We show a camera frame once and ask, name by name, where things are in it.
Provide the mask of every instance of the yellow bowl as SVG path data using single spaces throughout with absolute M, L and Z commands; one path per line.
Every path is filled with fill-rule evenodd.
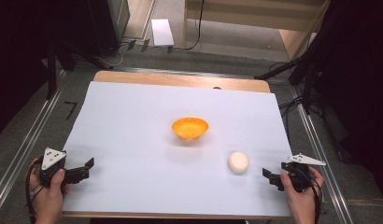
M 197 139 L 208 130 L 208 124 L 203 119 L 184 118 L 172 124 L 172 131 L 182 140 Z

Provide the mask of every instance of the gray carpet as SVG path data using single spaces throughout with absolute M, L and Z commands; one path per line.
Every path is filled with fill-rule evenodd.
M 166 49 L 149 49 L 140 52 L 140 47 L 127 51 L 124 49 L 123 62 L 116 66 L 116 70 L 125 67 L 162 69 L 174 71 L 202 72 L 230 75 L 228 77 L 251 78 L 253 75 L 268 71 L 273 62 L 256 61 L 247 58 L 235 58 L 187 51 L 166 53 Z M 46 125 L 35 142 L 30 155 L 32 158 L 41 156 L 46 147 L 63 148 L 78 112 L 81 109 L 89 82 L 98 69 L 88 62 L 77 58 L 78 66 L 74 72 L 67 72 L 64 89 L 54 107 Z M 106 60 L 116 63 L 119 56 L 114 54 Z M 291 86 L 284 80 L 289 72 L 283 73 L 269 81 L 271 91 L 276 94 L 278 104 L 290 102 L 293 99 Z M 41 106 L 45 103 L 47 86 L 43 86 L 22 111 L 11 121 L 0 135 L 0 178 L 7 169 L 14 154 L 21 145 L 24 136 L 31 128 Z M 78 106 L 70 119 L 71 105 L 64 102 L 77 102 Z M 291 148 L 293 153 L 302 152 L 314 157 L 309 138 L 305 131 L 299 112 L 293 110 L 289 114 L 291 131 Z M 335 143 L 331 138 L 324 121 L 313 115 L 319 138 L 331 164 L 337 183 L 342 190 L 354 223 L 383 223 L 383 199 L 378 191 L 372 175 L 359 164 L 344 164 L 337 159 Z M 0 210 L 0 223 L 28 223 L 25 212 L 24 174 L 28 164 L 23 166 L 21 174 L 7 196 Z M 326 187 L 324 202 L 321 209 L 319 223 L 341 223 L 333 206 L 331 196 Z M 64 217 L 61 223 L 89 223 L 88 218 Z M 261 224 L 266 220 L 251 220 L 249 223 Z M 289 219 L 273 220 L 272 224 L 292 223 Z

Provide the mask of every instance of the round white object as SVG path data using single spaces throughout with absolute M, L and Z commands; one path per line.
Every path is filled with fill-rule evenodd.
M 244 152 L 234 152 L 229 157 L 229 167 L 238 174 L 244 173 L 249 166 L 249 160 Z

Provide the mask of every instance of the white paper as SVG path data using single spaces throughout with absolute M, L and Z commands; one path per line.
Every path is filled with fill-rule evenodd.
M 207 132 L 180 140 L 171 127 L 184 117 L 204 119 Z M 290 215 L 262 176 L 291 155 L 272 93 L 92 82 L 64 150 L 69 168 L 95 158 L 65 212 Z M 242 175 L 228 167 L 234 151 L 248 155 Z
M 174 45 L 174 38 L 172 37 L 171 28 L 167 19 L 151 20 L 151 28 L 153 30 L 155 46 Z

